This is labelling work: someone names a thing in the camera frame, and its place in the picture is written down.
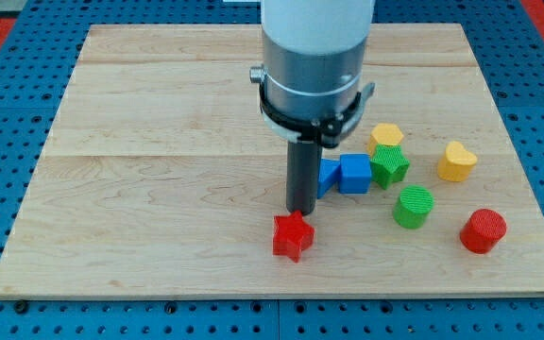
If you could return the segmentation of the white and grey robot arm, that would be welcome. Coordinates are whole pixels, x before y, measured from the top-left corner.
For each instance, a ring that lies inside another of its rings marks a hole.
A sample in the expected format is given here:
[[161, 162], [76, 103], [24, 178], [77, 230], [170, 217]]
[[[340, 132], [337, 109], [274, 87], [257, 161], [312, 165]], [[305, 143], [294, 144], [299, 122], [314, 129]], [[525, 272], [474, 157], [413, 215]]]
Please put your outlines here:
[[357, 92], [374, 0], [263, 0], [264, 102], [297, 120], [344, 111]]

